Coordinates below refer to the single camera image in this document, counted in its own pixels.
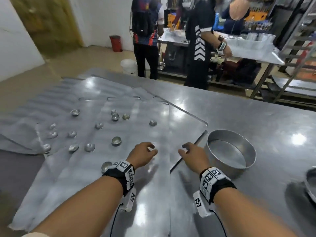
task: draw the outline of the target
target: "black t-shirt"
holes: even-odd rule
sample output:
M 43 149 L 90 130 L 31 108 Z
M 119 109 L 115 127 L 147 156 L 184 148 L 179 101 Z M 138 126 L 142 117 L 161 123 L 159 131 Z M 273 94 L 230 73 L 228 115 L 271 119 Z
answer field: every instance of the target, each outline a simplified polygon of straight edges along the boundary
M 215 0 L 200 0 L 190 13 L 185 30 L 190 40 L 190 60 L 210 61 L 210 53 L 214 47 L 201 38 L 201 31 L 212 31 L 215 23 Z

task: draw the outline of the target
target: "black pants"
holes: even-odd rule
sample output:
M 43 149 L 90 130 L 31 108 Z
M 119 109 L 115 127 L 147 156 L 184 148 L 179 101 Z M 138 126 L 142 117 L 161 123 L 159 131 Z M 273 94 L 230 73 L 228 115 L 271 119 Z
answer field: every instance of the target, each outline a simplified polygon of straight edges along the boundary
M 134 54 L 137 62 L 138 76 L 145 77 L 145 59 L 150 66 L 150 78 L 158 77 L 158 47 L 134 43 Z
M 189 63 L 188 75 L 184 85 L 199 89 L 207 89 L 207 75 L 210 62 L 192 60 Z

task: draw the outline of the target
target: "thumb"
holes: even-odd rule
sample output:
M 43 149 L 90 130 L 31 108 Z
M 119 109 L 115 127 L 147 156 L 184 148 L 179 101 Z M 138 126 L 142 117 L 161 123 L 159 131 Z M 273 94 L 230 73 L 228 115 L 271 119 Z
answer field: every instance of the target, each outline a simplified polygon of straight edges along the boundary
M 179 155 L 180 155 L 183 159 L 185 159 L 186 156 L 187 156 L 186 152 L 185 152 L 184 150 L 182 150 L 182 149 L 179 149 L 179 150 L 178 150 L 178 153 L 179 153 Z
M 148 152 L 148 156 L 150 158 L 153 158 L 157 154 L 158 154 L 158 150 L 152 150 L 152 151 Z

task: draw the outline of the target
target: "white chevron pattern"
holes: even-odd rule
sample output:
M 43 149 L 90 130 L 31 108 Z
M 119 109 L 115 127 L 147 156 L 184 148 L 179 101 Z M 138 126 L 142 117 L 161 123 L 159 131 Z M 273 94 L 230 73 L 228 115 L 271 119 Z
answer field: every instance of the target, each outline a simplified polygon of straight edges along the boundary
M 205 61 L 205 42 L 201 38 L 201 30 L 198 25 L 195 27 L 195 38 L 194 59 L 197 61 Z

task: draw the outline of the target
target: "sleeve cuff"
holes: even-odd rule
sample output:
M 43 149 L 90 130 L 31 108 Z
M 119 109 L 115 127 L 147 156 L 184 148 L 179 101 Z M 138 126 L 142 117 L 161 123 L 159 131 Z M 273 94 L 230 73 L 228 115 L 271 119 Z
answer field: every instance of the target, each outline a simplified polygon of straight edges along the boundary
M 213 29 L 213 27 L 200 28 L 200 31 L 205 32 L 205 31 L 211 31 L 212 29 Z

